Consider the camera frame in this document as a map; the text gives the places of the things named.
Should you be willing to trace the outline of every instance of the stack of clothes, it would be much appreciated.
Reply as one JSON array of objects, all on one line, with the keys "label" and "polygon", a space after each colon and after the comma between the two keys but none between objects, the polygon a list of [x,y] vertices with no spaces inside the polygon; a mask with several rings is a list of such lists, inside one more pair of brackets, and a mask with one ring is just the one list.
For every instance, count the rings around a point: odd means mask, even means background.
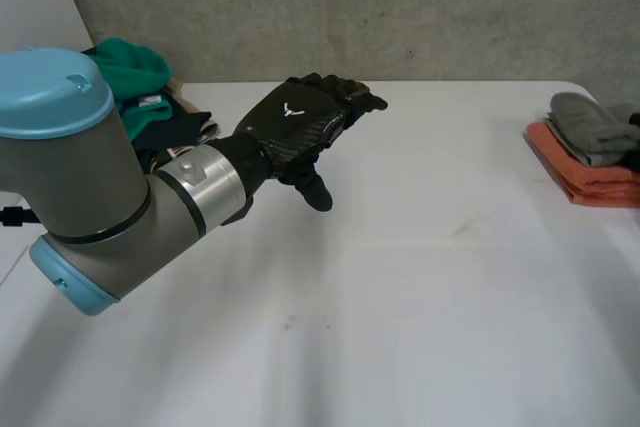
[{"label": "stack of clothes", "polygon": [[182,98],[182,82],[158,53],[116,38],[84,53],[111,87],[145,174],[218,135],[211,114]]},{"label": "stack of clothes", "polygon": [[527,133],[571,202],[640,207],[640,114],[630,106],[605,109],[580,94],[557,94],[549,116]]}]

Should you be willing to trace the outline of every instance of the white table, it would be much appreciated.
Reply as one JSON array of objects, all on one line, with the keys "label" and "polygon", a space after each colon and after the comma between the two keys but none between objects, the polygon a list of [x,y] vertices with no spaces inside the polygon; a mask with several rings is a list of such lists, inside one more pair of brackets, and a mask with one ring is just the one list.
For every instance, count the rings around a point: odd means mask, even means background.
[{"label": "white table", "polygon": [[[229,133],[273,86],[185,96]],[[23,256],[0,288],[0,425],[640,425],[638,214],[569,204],[522,138],[584,91],[371,87],[388,111],[318,166],[329,214],[269,182],[97,318]],[[38,231],[0,232],[3,268]]]}]

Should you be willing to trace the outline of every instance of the black band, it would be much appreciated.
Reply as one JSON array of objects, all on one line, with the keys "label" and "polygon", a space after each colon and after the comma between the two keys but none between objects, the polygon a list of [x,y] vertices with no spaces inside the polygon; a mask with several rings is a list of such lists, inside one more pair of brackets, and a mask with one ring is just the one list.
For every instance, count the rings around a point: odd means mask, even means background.
[{"label": "black band", "polygon": [[119,224],[114,225],[113,227],[109,227],[108,229],[101,230],[100,232],[96,232],[95,234],[82,235],[80,237],[68,237],[66,235],[58,235],[53,232],[49,232],[49,235],[56,239],[58,242],[62,242],[65,244],[93,244],[96,242],[100,242],[102,240],[107,240],[111,237],[114,237],[118,234],[121,234],[129,227],[133,226],[136,222],[138,222],[142,216],[147,212],[147,209],[151,205],[151,188],[147,185],[147,195],[144,198],[144,201],[138,207],[131,216],[127,219],[123,220]]},{"label": "black band", "polygon": [[193,218],[193,222],[196,224],[196,228],[198,229],[198,237],[201,239],[207,233],[207,224],[204,221],[204,217],[202,216],[202,212],[196,205],[193,197],[189,195],[189,193],[185,190],[184,187],[178,182],[178,180],[172,176],[170,173],[165,172],[164,170],[156,170],[152,172],[151,175],[155,175],[160,180],[162,180],[165,184],[171,187],[180,200],[184,203],[185,207],[191,214]]}]

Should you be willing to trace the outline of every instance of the logo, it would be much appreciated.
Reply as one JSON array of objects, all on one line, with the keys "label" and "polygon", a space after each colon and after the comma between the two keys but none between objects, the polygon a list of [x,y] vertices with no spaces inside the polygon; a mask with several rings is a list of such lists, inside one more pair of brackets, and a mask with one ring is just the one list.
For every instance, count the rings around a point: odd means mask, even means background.
[{"label": "logo", "polygon": [[298,112],[294,112],[293,110],[289,109],[289,102],[285,102],[284,103],[284,116],[285,117],[289,117],[290,115],[302,115],[304,114],[304,110],[300,110]]}]

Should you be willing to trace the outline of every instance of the gray cloth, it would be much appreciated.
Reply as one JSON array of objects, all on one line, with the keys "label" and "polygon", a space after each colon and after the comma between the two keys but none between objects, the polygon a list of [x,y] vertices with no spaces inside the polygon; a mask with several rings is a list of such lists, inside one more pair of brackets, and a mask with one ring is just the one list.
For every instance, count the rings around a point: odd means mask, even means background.
[{"label": "gray cloth", "polygon": [[640,148],[640,127],[617,120],[593,100],[573,92],[551,99],[554,123],[573,145],[587,152],[623,152]]},{"label": "gray cloth", "polygon": [[640,106],[638,104],[632,104],[631,102],[623,102],[614,104],[608,107],[607,110],[620,122],[628,124],[631,116],[640,112]]},{"label": "gray cloth", "polygon": [[554,122],[553,114],[549,114],[549,117],[544,119],[544,123],[549,127],[551,133],[558,141],[564,145],[564,147],[571,152],[571,154],[587,167],[606,167],[608,165],[615,165],[625,156],[626,152],[587,152],[581,150],[573,145],[567,138],[562,135],[562,132]]}]

